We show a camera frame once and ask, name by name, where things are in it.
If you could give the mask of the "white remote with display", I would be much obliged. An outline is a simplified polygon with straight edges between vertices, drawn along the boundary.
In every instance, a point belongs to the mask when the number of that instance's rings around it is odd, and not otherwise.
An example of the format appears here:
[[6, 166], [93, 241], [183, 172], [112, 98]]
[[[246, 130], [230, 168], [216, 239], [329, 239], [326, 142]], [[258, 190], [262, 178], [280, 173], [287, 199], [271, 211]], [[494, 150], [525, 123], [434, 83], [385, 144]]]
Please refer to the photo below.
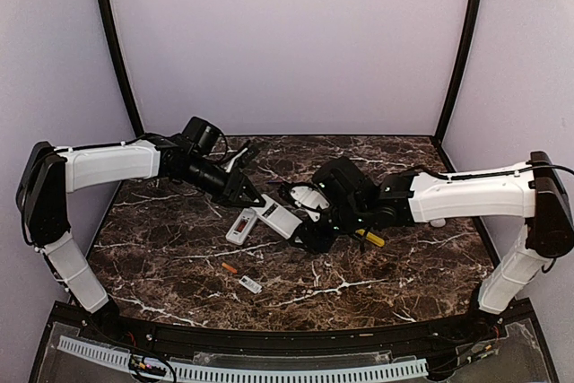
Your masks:
[[249, 233], [257, 223], [257, 212], [252, 208], [244, 209], [225, 235], [225, 239], [237, 246], [242, 246]]

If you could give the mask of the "yellow handled screwdriver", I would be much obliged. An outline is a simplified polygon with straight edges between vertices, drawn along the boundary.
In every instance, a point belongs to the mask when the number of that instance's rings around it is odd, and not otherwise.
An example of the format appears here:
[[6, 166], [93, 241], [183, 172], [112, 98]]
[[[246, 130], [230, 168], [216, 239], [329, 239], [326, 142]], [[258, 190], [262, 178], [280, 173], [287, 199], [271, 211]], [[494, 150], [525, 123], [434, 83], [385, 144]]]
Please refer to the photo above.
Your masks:
[[376, 235], [370, 231], [357, 230], [355, 232], [355, 235], [361, 239], [367, 240], [368, 242], [370, 242], [371, 244], [373, 244], [377, 247], [382, 248], [385, 246], [385, 241], [382, 238], [380, 238], [378, 235]]

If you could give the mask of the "orange AAA battery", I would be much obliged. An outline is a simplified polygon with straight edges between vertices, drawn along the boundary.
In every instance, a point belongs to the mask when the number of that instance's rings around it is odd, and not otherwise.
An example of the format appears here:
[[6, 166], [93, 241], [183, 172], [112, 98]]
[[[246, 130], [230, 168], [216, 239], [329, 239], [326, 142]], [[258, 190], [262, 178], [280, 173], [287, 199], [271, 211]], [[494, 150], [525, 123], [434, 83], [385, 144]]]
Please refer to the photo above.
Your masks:
[[233, 273], [233, 274], [237, 274], [238, 270], [236, 268], [234, 268], [231, 265], [228, 265], [227, 263], [222, 263], [222, 267], [225, 268], [226, 270], [228, 270], [229, 272]]

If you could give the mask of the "white battery compartment cover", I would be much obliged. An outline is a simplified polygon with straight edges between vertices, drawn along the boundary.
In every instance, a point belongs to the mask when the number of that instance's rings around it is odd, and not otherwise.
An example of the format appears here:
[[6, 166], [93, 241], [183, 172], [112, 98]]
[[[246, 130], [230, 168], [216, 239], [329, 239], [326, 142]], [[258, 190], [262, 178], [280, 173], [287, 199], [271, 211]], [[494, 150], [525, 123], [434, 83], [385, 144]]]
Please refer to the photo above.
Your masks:
[[239, 279], [239, 284], [254, 294], [259, 294], [262, 291], [262, 286], [246, 275]]

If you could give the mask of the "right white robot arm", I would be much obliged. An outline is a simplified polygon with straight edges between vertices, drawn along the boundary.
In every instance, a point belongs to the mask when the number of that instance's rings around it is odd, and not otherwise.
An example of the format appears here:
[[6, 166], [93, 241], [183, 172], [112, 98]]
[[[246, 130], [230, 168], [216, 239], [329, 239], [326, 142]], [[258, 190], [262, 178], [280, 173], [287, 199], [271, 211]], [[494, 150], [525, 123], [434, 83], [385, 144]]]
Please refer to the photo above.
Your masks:
[[389, 174], [375, 184], [350, 159], [323, 165], [310, 184], [294, 186], [293, 205], [309, 212], [324, 243], [357, 230], [383, 230], [451, 218], [511, 216], [524, 224], [514, 245], [480, 285], [476, 308], [457, 323], [467, 342], [479, 340], [535, 277], [573, 249], [573, 216], [546, 152], [494, 170], [438, 173], [424, 167]]

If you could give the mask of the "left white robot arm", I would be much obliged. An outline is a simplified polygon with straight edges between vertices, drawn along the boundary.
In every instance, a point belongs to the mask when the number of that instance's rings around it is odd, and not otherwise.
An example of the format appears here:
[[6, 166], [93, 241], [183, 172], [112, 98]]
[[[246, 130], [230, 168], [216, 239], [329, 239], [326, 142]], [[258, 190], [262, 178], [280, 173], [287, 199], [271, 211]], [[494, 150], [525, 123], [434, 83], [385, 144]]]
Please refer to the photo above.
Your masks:
[[243, 171], [255, 157], [255, 147], [244, 143], [231, 157], [213, 160], [211, 152], [223, 137], [219, 127], [192, 117], [182, 132], [171, 136], [148, 133], [113, 144], [54, 146], [42, 141], [33, 146], [15, 196], [24, 242], [93, 315], [92, 330], [108, 344], [126, 337], [126, 322], [110, 310], [113, 300], [74, 239], [69, 196], [126, 180], [168, 178], [197, 188], [220, 206], [264, 206]]

